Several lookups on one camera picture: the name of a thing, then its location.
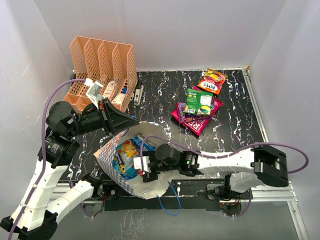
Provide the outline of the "blue checkered paper bag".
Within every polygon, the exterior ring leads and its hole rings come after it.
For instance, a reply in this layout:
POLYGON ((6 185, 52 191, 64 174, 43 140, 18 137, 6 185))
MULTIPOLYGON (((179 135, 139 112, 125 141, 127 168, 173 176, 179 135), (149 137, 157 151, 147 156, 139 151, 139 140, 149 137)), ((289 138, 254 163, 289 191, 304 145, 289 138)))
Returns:
POLYGON ((160 208, 171 216, 178 213, 169 212, 163 206, 161 197, 172 190, 175 198, 179 195, 172 183, 176 170, 169 170, 155 174, 155 180, 144 182, 146 177, 151 176, 151 168, 147 166, 151 162, 151 156, 140 154, 148 150, 158 150, 161 144, 167 141, 161 125, 155 122, 141 121, 138 125, 127 130, 121 130, 94 153, 102 170, 121 189, 131 197, 139 200, 159 201, 160 208))

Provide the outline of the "blue snack packet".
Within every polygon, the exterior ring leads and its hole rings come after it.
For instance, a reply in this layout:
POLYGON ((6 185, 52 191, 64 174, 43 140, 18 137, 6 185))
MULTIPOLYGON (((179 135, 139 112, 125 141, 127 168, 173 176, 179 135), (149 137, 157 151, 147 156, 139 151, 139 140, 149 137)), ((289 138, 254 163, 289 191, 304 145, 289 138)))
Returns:
POLYGON ((117 146, 112 166, 125 180, 134 179, 138 175, 134 168, 134 158, 139 155, 139 147, 132 139, 128 139, 117 146))

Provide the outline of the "pink chips bag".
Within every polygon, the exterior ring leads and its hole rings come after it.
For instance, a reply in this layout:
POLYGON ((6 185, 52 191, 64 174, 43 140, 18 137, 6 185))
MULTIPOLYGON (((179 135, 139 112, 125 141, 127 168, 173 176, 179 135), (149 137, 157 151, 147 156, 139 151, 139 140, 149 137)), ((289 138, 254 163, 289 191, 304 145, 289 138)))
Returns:
POLYGON ((171 113, 171 115, 178 121, 178 123, 190 129, 197 136, 200 136, 215 113, 217 113, 220 107, 223 106, 223 102, 213 96, 210 115, 193 115, 184 113, 185 106, 186 100, 185 102, 178 102, 176 104, 175 110, 171 113))

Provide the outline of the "rainbow candy bag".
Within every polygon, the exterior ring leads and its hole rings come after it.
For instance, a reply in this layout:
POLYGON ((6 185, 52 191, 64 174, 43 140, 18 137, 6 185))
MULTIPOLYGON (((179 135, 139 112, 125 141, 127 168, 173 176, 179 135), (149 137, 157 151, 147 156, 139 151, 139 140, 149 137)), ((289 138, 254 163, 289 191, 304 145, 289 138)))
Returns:
POLYGON ((208 116, 211 114, 213 94, 188 88, 184 113, 196 116, 208 116))

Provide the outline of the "orange candy bag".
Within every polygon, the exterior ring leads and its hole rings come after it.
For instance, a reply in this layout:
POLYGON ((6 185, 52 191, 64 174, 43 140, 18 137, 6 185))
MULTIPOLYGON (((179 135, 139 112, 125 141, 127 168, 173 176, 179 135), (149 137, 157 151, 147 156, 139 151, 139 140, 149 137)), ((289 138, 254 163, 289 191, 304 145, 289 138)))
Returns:
POLYGON ((208 68, 197 87, 207 92, 219 95, 228 76, 222 72, 208 68))

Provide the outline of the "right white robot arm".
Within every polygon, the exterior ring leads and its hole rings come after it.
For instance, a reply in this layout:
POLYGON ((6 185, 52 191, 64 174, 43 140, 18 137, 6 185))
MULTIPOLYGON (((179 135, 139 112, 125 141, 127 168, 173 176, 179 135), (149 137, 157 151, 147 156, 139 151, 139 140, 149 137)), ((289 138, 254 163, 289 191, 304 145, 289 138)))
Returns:
POLYGON ((289 185, 287 156, 270 145, 257 145, 237 153, 210 153, 179 151, 162 144, 154 151, 144 151, 135 157, 133 166, 145 183, 157 180, 161 172, 168 171, 192 178, 224 172, 223 185, 208 188, 205 193, 215 200, 237 199, 260 185, 276 188, 289 185))

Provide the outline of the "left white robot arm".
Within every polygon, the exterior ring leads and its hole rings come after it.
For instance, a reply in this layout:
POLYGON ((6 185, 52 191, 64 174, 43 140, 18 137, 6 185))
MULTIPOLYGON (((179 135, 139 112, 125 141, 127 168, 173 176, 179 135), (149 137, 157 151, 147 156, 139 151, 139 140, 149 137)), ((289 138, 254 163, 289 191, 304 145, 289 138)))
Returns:
POLYGON ((56 102, 44 110, 47 128, 42 128, 42 144, 34 174, 20 204, 12 215, 4 217, 0 226, 11 239, 49 240, 59 222, 86 199, 97 200, 103 195, 102 181, 85 175, 65 194, 50 202, 62 174, 68 169, 78 148, 76 136, 99 129, 107 136, 120 136, 137 126, 139 120, 116 109, 108 99, 87 105, 77 114, 70 103, 56 102))

